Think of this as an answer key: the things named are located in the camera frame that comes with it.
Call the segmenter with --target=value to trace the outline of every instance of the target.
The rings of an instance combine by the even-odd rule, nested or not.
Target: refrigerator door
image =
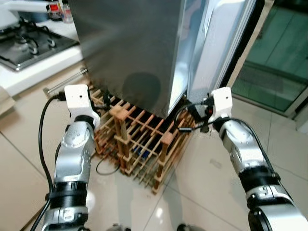
[[[199,102],[207,93],[226,85],[263,9],[264,0],[208,2],[204,37],[197,42],[200,45],[196,46],[188,79],[187,97],[191,102]]]
[[[171,113],[187,90],[190,67],[194,60],[194,51],[200,45],[203,46],[207,2],[208,0],[186,0],[185,2],[175,72],[171,82],[168,114]]]

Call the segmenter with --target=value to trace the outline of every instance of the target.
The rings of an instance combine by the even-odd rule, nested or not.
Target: wooden rack
[[[90,88],[95,104],[103,103],[100,90]],[[180,133],[170,119],[163,120],[116,97],[111,109],[101,110],[101,127],[95,133],[96,150],[103,159],[120,164],[121,173],[150,186],[156,194],[170,169],[179,160],[191,133]],[[179,127],[194,126],[186,111]]]

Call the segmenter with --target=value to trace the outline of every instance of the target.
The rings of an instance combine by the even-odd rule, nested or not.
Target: white refrigerator door
[[[203,37],[198,38],[190,67],[187,98],[191,102],[199,102],[219,88],[232,59],[238,59],[234,55],[237,48],[243,50],[247,45],[249,39],[242,39],[245,29],[255,29],[263,6],[264,0],[208,1]]]

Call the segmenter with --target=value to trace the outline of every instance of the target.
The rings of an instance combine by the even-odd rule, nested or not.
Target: bottle
[[[58,0],[48,0],[49,4],[47,6],[47,12],[49,18],[53,21],[61,21],[61,7]]]
[[[62,0],[62,21],[64,23],[72,23],[73,22],[73,17],[71,13],[71,9],[69,8],[68,1],[67,0]]]

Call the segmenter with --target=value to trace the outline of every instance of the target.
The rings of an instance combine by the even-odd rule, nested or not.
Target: glass door
[[[232,92],[277,113],[294,115],[308,97],[308,1],[275,2]]]

